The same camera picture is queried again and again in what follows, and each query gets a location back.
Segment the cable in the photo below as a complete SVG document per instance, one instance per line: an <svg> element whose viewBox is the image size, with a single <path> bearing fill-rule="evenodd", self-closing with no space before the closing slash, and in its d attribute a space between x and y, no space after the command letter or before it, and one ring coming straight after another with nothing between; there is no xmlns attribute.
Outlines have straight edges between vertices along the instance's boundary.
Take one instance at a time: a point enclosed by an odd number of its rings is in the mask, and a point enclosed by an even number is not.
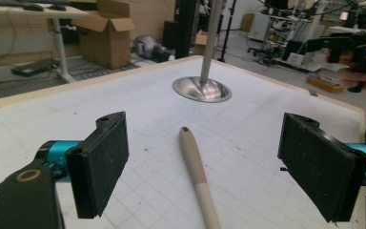
<svg viewBox="0 0 366 229"><path fill-rule="evenodd" d="M14 43L15 43L16 38L17 38L16 28L14 27L14 25L11 22L10 17L9 17L9 12L10 12L11 9L14 9L14 8L8 8L8 10L6 10L5 17L8 19L8 21L10 23L10 28L11 28L11 31L13 32L13 37L11 38L11 41L10 41L9 50L5 54L0 55L0 61L11 54L11 52L13 51L13 48L14 48Z"/></svg>

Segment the white table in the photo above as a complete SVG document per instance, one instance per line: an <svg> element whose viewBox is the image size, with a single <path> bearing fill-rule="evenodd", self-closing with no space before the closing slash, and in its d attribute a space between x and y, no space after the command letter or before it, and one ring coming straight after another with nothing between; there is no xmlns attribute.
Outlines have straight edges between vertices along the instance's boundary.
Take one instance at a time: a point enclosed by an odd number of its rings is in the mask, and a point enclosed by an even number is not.
<svg viewBox="0 0 366 229"><path fill-rule="evenodd" d="M223 228L364 228L358 212L352 222L326 223L276 156L284 113L360 142L360 109L221 62L212 63L210 78L228 86L231 99L177 94L175 79L199 76L201 66L195 56L0 99L0 182L44 142L85 139L98 117L125 111L131 155L104 216L78 219L71 186L57 184L67 228L205 228L179 149L182 126L197 140Z"/></svg>

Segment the wooden handle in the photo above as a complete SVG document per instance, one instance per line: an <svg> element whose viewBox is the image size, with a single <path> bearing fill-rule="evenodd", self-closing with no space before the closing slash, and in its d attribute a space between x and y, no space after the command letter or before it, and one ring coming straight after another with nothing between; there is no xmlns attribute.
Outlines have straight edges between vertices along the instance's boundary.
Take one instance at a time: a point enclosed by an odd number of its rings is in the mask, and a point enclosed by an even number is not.
<svg viewBox="0 0 366 229"><path fill-rule="evenodd" d="M180 129L179 141L207 228L220 229L221 225L214 208L201 156L194 135L189 128L182 127Z"/></svg>

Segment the desk leg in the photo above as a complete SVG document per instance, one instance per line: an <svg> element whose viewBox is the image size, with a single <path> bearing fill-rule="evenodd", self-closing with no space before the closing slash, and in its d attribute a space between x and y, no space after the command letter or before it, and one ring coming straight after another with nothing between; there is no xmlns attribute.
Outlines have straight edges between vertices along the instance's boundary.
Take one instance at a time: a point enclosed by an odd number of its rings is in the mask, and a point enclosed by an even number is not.
<svg viewBox="0 0 366 229"><path fill-rule="evenodd" d="M68 83L76 82L76 80L68 74L67 59L65 57L64 42L62 40L61 27L59 26L59 19L52 18L54 25L55 42L59 54L60 72L59 75Z"/></svg>

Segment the metal base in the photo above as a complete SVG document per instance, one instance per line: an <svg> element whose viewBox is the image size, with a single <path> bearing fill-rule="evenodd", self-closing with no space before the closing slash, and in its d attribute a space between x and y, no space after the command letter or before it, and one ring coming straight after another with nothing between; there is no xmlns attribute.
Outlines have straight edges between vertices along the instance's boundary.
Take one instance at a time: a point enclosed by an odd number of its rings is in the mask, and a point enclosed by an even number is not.
<svg viewBox="0 0 366 229"><path fill-rule="evenodd" d="M207 82L200 83L200 77L179 78L173 82L173 89L180 95L200 102L223 102L232 96L232 92L225 85L207 79Z"/></svg>

